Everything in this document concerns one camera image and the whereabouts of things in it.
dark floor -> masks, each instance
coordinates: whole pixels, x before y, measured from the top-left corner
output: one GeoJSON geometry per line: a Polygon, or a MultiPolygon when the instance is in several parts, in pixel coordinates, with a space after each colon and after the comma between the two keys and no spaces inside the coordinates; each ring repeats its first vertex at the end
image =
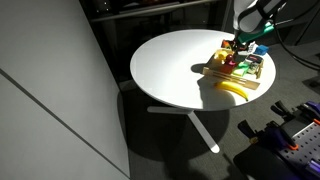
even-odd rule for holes
{"type": "MultiPolygon", "coordinates": [[[[319,63],[319,45],[318,41],[290,49],[319,63]]],[[[131,179],[245,179],[233,164],[234,156],[249,146],[237,124],[246,119],[256,130],[264,129],[272,120],[281,124],[282,119],[270,110],[278,100],[288,108],[308,100],[320,102],[320,86],[308,85],[319,79],[318,72],[294,61],[279,44],[270,46],[269,54],[276,64],[277,75],[263,96],[230,110],[196,112],[218,142],[221,148],[218,154],[208,149],[187,116],[148,113],[146,108],[157,102],[138,88],[123,92],[131,179]]]]}

gray wall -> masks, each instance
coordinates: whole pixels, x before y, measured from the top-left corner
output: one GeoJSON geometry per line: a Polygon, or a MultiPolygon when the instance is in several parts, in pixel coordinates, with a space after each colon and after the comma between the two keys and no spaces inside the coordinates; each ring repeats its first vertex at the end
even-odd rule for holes
{"type": "Polygon", "coordinates": [[[128,179],[119,89],[80,3],[5,0],[0,23],[0,68],[34,97],[1,77],[0,179],[128,179]]]}

table leg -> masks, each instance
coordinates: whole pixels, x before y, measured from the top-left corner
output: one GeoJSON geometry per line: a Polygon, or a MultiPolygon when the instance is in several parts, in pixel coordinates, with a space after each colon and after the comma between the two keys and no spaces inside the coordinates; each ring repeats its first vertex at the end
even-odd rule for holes
{"type": "Polygon", "coordinates": [[[185,114],[188,115],[189,119],[191,120],[192,124],[196,127],[197,131],[203,138],[203,140],[207,143],[208,147],[213,153],[218,153],[220,148],[218,144],[213,140],[210,136],[209,132],[203,126],[199,118],[196,116],[193,110],[187,109],[179,109],[174,107],[156,107],[150,106],[148,107],[148,112],[150,113],[164,113],[164,114],[185,114]]]}

banana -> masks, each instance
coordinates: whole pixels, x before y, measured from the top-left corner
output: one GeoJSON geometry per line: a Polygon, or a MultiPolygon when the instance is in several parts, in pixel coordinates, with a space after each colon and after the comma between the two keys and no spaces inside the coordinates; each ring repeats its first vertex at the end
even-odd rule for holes
{"type": "Polygon", "coordinates": [[[232,91],[242,96],[243,98],[245,98],[246,101],[248,101],[248,94],[243,90],[240,84],[237,84],[231,81],[221,81],[221,82],[216,82],[214,86],[218,89],[232,91]]]}

table top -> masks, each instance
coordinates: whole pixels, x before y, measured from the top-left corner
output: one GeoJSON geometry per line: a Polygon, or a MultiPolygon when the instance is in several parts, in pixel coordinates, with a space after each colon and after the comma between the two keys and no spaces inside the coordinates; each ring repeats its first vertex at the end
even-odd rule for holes
{"type": "Polygon", "coordinates": [[[146,94],[165,104],[193,110],[218,111],[249,103],[272,85],[276,70],[271,57],[263,56],[264,66],[256,90],[244,88],[249,100],[215,89],[223,79],[204,76],[203,66],[233,34],[213,30],[181,30],[157,36],[141,45],[130,63],[132,77],[146,94]]]}

